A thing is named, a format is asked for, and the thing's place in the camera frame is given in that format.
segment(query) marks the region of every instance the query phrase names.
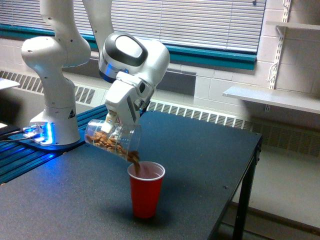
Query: white shelf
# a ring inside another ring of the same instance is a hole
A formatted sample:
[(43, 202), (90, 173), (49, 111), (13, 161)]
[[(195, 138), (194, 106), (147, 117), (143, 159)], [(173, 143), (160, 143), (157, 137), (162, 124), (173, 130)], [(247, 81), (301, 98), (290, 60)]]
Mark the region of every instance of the white shelf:
[(291, 29), (320, 30), (320, 25), (310, 25), (293, 22), (266, 21), (267, 25), (275, 25), (277, 27), (286, 27)]
[(19, 85), (20, 84), (16, 81), (7, 80), (0, 77), (0, 90), (17, 87)]
[(222, 95), (260, 104), (320, 114), (320, 97), (310, 94), (273, 90), (257, 86), (235, 85)]

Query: shelf bracket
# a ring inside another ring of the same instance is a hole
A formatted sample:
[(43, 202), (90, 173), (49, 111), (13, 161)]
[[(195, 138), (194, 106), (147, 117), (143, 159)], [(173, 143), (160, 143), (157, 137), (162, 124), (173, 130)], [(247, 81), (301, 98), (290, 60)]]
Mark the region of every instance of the shelf bracket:
[(267, 112), (267, 113), (269, 113), (269, 112), (270, 112), (270, 108), (271, 108), (271, 105), (266, 104), (266, 105), (264, 106), (264, 111)]
[(286, 27), (284, 26), (276, 26), (276, 30), (278, 31), (281, 38), (285, 37)]
[[(284, 6), (284, 11), (283, 11), (283, 17), (282, 17), (282, 22), (287, 23), (288, 18), (289, 18), (289, 13), (290, 13), (290, 7), (291, 7), (292, 0), (283, 0), (283, 6)], [(269, 82), (269, 89), (275, 89), (276, 87), (276, 81), (278, 77), (278, 69), (280, 65), (280, 59), (282, 55), (282, 49), (284, 45), (284, 39), (286, 35), (286, 27), (283, 26), (276, 26), (276, 30), (279, 33), (279, 41), (275, 53), (275, 58), (273, 65), (270, 68), (269, 71), (269, 76), (268, 76), (268, 82)]]

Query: nut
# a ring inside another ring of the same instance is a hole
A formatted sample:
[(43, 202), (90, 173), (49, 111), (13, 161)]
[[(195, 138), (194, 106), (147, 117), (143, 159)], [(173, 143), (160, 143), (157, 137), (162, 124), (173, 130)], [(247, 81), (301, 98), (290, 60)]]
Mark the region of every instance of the nut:
[[(111, 153), (115, 153), (122, 158), (126, 157), (127, 149), (123, 148), (119, 142), (117, 142), (115, 136), (111, 136), (108, 138), (108, 135), (103, 131), (97, 131), (93, 137), (86, 135), (86, 139), (92, 143), (96, 147), (102, 148)], [(139, 152), (138, 151), (130, 151), (127, 153), (127, 160), (134, 164), (134, 169), (136, 173), (140, 171), (139, 165)]]

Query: window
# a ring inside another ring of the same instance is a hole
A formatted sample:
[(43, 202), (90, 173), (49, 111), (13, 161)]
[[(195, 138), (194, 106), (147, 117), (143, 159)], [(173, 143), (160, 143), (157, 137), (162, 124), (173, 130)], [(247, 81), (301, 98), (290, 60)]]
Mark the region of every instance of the window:
[[(93, 41), (82, 1), (73, 2), (79, 31)], [(183, 53), (186, 62), (253, 69), (265, 5), (266, 0), (113, 0), (111, 19), (115, 31), (167, 44), (175, 53), (171, 59)], [(52, 30), (40, 16), (40, 0), (0, 0), (0, 31), (4, 26)], [(232, 63), (225, 65), (229, 58)], [(244, 64), (234, 66), (235, 61)]]
[(165, 44), (256, 53), (266, 0), (113, 0), (118, 31)]

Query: clear plastic cup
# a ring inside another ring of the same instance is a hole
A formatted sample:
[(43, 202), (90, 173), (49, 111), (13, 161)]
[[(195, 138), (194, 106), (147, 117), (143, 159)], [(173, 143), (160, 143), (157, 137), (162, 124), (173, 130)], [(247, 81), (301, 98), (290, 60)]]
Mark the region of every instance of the clear plastic cup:
[(110, 128), (109, 123), (98, 119), (92, 119), (86, 126), (84, 133), (86, 143), (116, 154), (125, 160), (132, 156), (131, 153), (137, 152), (140, 137), (140, 125), (116, 123)]
[(132, 209), (134, 216), (148, 219), (156, 214), (166, 170), (152, 161), (141, 161), (139, 164), (139, 171), (136, 171), (134, 164), (127, 169), (130, 176)]

